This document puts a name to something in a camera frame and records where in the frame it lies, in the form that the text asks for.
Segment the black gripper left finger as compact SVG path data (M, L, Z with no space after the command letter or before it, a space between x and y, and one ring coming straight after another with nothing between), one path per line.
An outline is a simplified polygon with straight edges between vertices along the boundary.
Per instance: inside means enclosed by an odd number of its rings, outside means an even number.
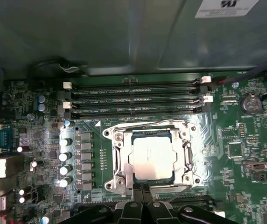
M140 224L144 197L142 185L136 183L132 188L133 201L120 202L115 209L101 204L90 207L70 218L62 224Z

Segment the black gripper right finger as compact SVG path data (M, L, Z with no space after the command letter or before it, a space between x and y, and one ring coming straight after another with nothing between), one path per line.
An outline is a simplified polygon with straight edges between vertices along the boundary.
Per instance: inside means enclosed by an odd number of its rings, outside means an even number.
M143 184L143 199L155 224L234 224L235 221L222 217L215 212L204 210L192 204L184 204L178 209L171 205L191 187L176 193L166 201L153 200L150 186Z

